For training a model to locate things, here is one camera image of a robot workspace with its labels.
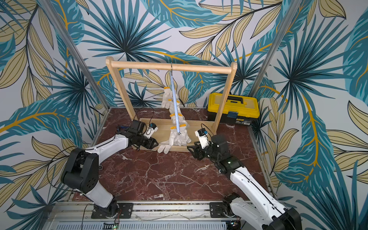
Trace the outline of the yellow black toolbox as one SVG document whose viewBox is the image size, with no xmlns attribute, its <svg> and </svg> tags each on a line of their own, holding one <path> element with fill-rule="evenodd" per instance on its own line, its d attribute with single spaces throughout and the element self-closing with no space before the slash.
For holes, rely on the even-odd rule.
<svg viewBox="0 0 368 230">
<path fill-rule="evenodd" d="M 212 93 L 207 106 L 208 121 L 215 121 L 222 94 Z M 227 124 L 250 125 L 260 116 L 256 98 L 228 95 L 220 122 Z"/>
</svg>

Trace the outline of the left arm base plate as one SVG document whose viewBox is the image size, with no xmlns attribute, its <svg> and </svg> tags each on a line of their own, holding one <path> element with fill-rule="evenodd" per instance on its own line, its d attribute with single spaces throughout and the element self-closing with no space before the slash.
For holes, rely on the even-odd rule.
<svg viewBox="0 0 368 230">
<path fill-rule="evenodd" d="M 130 219 L 133 211 L 133 203 L 114 203 L 107 208 L 94 205 L 92 219 Z"/>
</svg>

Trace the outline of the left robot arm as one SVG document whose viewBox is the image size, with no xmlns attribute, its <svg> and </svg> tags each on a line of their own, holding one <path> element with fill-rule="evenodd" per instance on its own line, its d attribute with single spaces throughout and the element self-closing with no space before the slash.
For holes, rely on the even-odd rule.
<svg viewBox="0 0 368 230">
<path fill-rule="evenodd" d="M 126 128 L 119 127 L 116 134 L 93 147 L 75 148 L 71 151 L 65 168 L 61 174 L 61 182 L 71 189 L 85 195 L 94 204 L 94 209 L 104 212 L 107 217 L 118 213 L 116 198 L 99 182 L 99 166 L 115 153 L 134 146 L 154 149 L 158 146 L 152 135 L 158 131 L 154 123 L 133 120 Z"/>
</svg>

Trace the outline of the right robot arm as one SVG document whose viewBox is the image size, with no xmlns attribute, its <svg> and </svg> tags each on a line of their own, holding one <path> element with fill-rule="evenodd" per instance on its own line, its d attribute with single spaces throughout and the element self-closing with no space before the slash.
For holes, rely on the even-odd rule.
<svg viewBox="0 0 368 230">
<path fill-rule="evenodd" d="M 202 129 L 195 132 L 198 141 L 188 146 L 197 160 L 210 159 L 248 197 L 251 204 L 233 193 L 223 200 L 225 214 L 241 217 L 256 230 L 300 230 L 301 216 L 294 208 L 288 209 L 271 196 L 250 174 L 244 164 L 230 153 L 224 135 L 208 137 Z"/>
</svg>

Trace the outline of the white glove bottom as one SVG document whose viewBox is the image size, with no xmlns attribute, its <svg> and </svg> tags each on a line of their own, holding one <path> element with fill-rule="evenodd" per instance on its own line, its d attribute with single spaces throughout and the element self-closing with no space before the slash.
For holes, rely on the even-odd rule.
<svg viewBox="0 0 368 230">
<path fill-rule="evenodd" d="M 186 146 L 191 143 L 191 139 L 187 132 L 188 126 L 186 124 L 182 124 L 179 126 L 179 132 L 175 126 L 171 127 L 170 137 L 169 137 L 169 145 L 170 146 Z"/>
</svg>

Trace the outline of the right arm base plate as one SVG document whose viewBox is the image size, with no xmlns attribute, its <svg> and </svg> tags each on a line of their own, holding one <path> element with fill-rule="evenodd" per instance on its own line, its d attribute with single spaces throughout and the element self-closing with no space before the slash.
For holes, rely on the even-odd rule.
<svg viewBox="0 0 368 230">
<path fill-rule="evenodd" d="M 212 218 L 233 218 L 235 214 L 232 212 L 230 204 L 227 202 L 210 202 L 210 216 Z"/>
</svg>

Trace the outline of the white glove back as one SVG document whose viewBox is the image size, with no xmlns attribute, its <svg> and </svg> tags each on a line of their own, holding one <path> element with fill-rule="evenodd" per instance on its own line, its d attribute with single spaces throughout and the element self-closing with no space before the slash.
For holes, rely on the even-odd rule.
<svg viewBox="0 0 368 230">
<path fill-rule="evenodd" d="M 170 151 L 172 145 L 173 145 L 173 142 L 170 140 L 163 141 L 160 143 L 160 146 L 157 151 L 158 153 L 163 152 L 164 154 L 167 154 Z"/>
</svg>

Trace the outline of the white glove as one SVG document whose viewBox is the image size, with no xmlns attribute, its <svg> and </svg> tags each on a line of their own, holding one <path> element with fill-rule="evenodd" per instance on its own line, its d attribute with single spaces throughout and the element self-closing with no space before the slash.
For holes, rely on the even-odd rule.
<svg viewBox="0 0 368 230">
<path fill-rule="evenodd" d="M 172 120 L 176 119 L 175 112 L 177 112 L 178 120 L 181 122 L 183 120 L 183 115 L 182 115 L 180 107 L 179 107 L 180 102 L 179 101 L 174 102 L 172 99 L 169 99 L 168 102 L 169 102 L 170 118 Z"/>
<path fill-rule="evenodd" d="M 164 154 L 167 154 L 170 151 L 172 145 L 173 145 L 173 142 L 170 140 L 163 141 L 160 143 L 160 146 L 157 151 L 158 153 L 163 152 Z"/>
<path fill-rule="evenodd" d="M 191 139 L 187 132 L 188 126 L 186 124 L 182 124 L 179 126 L 179 132 L 175 126 L 171 127 L 170 137 L 169 137 L 169 145 L 170 146 L 186 146 L 191 143 Z"/>
<path fill-rule="evenodd" d="M 169 87 L 164 87 L 161 107 L 169 109 L 170 104 L 172 102 L 172 98 L 173 98 L 172 90 Z"/>
</svg>

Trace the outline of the light blue clip hanger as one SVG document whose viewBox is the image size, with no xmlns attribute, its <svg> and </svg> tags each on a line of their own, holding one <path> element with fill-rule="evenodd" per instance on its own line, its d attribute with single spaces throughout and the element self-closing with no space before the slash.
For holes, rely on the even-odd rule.
<svg viewBox="0 0 368 230">
<path fill-rule="evenodd" d="M 175 90 L 175 85 L 174 85 L 174 79 L 173 79 L 173 65 L 171 64 L 171 70 L 170 70 L 170 83 L 171 83 L 171 90 L 172 90 L 172 99 L 174 102 L 177 101 L 176 99 L 176 90 Z M 180 131 L 180 123 L 179 123 L 179 120 L 178 120 L 178 115 L 177 115 L 177 112 L 175 112 L 175 115 L 176 115 L 176 119 L 175 119 L 175 125 L 176 125 L 176 130 L 177 130 L 177 134 L 179 136 L 182 135 L 181 131 Z"/>
</svg>

